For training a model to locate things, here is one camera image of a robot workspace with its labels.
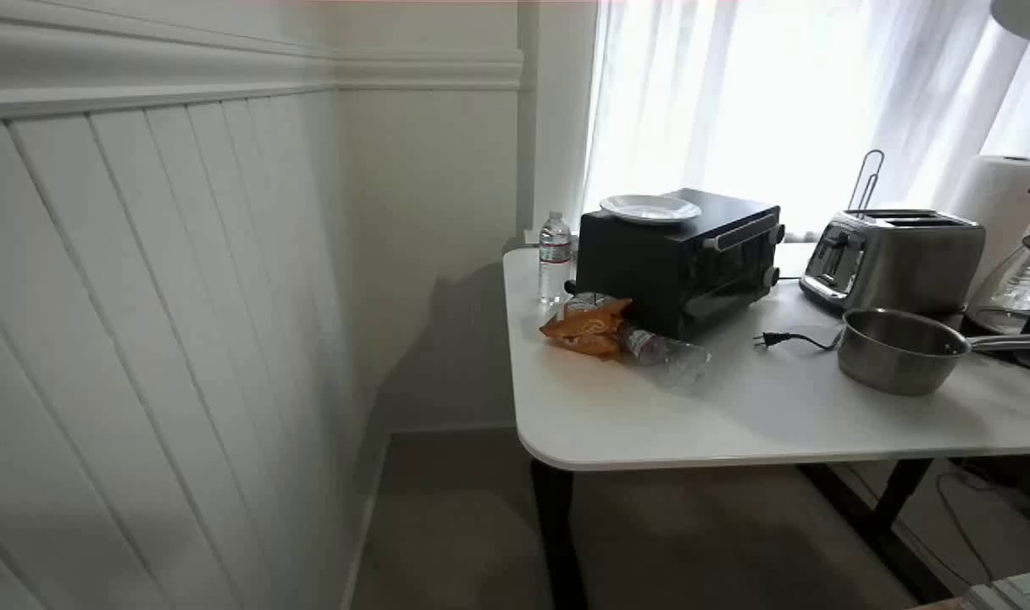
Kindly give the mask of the orange snack bag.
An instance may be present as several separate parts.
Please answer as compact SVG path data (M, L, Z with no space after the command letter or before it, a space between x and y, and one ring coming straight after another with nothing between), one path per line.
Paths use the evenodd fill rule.
M566 303L538 332L559 349L618 360L625 351L625 313L627 297L603 297L593 305Z

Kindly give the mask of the small water bottle by wall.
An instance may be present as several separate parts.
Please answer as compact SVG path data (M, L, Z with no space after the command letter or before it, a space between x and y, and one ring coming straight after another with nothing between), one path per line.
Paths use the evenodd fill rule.
M538 297L557 305L566 297L572 264L572 232L564 212L548 212L538 232Z

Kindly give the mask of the silver two-slot toaster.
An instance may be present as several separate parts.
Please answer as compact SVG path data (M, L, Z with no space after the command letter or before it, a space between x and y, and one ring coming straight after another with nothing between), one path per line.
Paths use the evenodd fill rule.
M904 309L960 314L982 261L986 232L938 210L837 212L801 278L809 303L829 313Z

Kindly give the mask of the clear crumpled plastic bag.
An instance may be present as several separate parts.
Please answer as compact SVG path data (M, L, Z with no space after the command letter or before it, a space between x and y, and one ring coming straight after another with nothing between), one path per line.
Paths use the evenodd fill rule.
M711 361L711 351L696 343L669 340L647 329L627 332L627 360L664 387L693 387Z

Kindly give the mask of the black table frame legs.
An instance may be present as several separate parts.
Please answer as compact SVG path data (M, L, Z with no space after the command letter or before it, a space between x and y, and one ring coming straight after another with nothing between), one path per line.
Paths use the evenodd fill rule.
M793 469L598 474L583 492L576 595L551 595L547 553L513 610L912 610L920 592ZM1030 574L1023 496L938 463L895 534L956 604L993 577Z

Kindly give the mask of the white plate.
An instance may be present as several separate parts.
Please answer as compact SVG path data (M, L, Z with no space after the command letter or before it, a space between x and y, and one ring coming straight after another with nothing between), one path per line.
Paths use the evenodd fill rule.
M677 193L625 193L606 195L603 210L634 222L687 222L702 212L697 204Z

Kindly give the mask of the black toaster oven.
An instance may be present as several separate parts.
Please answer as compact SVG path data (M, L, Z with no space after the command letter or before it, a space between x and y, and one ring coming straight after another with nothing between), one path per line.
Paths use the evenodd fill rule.
M760 303L781 278L774 204L674 191L702 207L687 222L634 222L603 207L580 218L576 288L627 297L627 317L671 340L697 340Z

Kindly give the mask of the white paper towel roll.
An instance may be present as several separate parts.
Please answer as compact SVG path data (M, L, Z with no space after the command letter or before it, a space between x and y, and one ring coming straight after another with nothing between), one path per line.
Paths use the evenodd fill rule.
M1030 232L1030 157L981 157L953 195L953 212L986 232L986 246L973 276L973 288L981 288Z

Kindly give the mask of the white sheer curtain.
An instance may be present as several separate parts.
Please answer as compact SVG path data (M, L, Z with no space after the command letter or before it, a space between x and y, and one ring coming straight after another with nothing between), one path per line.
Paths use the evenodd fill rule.
M991 0L606 0L583 201L677 186L764 201L809 236L883 157L883 207L946 207L1030 157L1030 41Z

